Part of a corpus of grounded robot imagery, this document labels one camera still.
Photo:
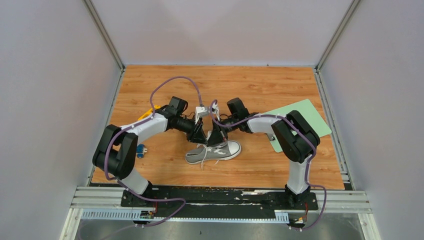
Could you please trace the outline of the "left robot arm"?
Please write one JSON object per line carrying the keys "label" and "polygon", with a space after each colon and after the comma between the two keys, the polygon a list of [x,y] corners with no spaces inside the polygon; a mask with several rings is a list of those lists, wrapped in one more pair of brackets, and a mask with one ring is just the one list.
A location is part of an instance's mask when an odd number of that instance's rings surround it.
{"label": "left robot arm", "polygon": [[169,129],[176,129],[186,134],[188,142],[208,143],[203,131],[202,118],[209,114],[209,108],[201,105],[195,108],[194,117],[183,116],[188,102],[172,97],[169,104],[156,109],[142,120],[128,125],[108,125],[94,152],[92,163],[112,174],[126,188],[134,192],[134,200],[140,206],[149,206],[153,193],[148,189],[149,181],[135,169],[138,145],[145,140]]}

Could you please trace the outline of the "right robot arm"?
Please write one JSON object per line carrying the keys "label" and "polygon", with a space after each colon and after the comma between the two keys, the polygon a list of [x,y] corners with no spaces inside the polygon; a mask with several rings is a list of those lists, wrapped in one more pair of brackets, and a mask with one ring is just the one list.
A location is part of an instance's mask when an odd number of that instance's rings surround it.
{"label": "right robot arm", "polygon": [[219,127],[222,136],[239,129],[246,133],[261,133],[276,137],[283,153],[289,160],[289,177],[285,185],[286,204],[298,209],[306,201],[312,184],[309,183],[310,164],[317,154],[320,137],[303,115],[292,110],[285,115],[250,113],[239,98],[227,103],[231,115],[219,120],[218,101],[209,105],[209,115],[213,123]]}

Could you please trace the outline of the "white shoelace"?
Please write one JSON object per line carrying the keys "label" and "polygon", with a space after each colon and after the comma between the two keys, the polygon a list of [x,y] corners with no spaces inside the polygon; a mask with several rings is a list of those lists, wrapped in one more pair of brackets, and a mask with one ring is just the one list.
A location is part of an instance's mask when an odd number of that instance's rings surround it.
{"label": "white shoelace", "polygon": [[190,157],[192,163],[200,163],[201,169],[203,170],[203,164],[205,161],[216,160],[227,160],[231,155],[231,151],[228,145],[228,141],[217,146],[206,146],[204,144],[197,144],[195,153]]}

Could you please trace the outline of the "grey canvas sneaker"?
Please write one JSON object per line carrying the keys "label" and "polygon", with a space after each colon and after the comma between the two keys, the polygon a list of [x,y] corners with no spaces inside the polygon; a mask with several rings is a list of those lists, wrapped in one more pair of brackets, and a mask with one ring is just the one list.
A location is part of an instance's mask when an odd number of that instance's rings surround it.
{"label": "grey canvas sneaker", "polygon": [[189,150],[184,159],[188,164],[203,164],[205,161],[227,161],[237,157],[242,152],[238,141],[228,140],[215,146],[197,144],[195,149]]}

